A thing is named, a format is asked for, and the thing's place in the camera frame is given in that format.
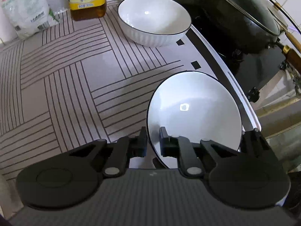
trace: patterned tablecloth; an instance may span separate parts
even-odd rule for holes
[[[0,173],[16,210],[23,168],[92,140],[138,134],[153,91],[176,72],[215,77],[186,36],[160,48],[125,38],[118,3],[108,2],[101,19],[76,22],[62,13],[59,25],[0,52]]]

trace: black glass stovetop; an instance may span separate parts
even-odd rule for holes
[[[202,9],[182,5],[189,12],[192,24],[218,52],[245,94],[253,87],[260,90],[279,71],[279,65],[285,60],[279,47],[264,49],[260,54],[245,54],[207,19]]]

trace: plastic bag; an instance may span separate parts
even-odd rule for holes
[[[46,0],[0,0],[0,5],[21,39],[58,24]]]

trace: black square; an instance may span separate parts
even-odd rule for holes
[[[181,45],[184,45],[184,44],[185,44],[185,43],[183,43],[183,41],[182,41],[181,39],[177,41],[177,45],[178,45],[178,46],[181,46]]]
[[[193,62],[191,62],[191,64],[192,64],[192,66],[193,66],[194,69],[199,69],[199,68],[201,68],[199,62],[197,62],[197,61],[193,61]]]

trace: wok lid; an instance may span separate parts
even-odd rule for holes
[[[261,0],[226,0],[241,13],[251,19],[265,31],[275,36],[279,35],[279,28],[272,14]]]

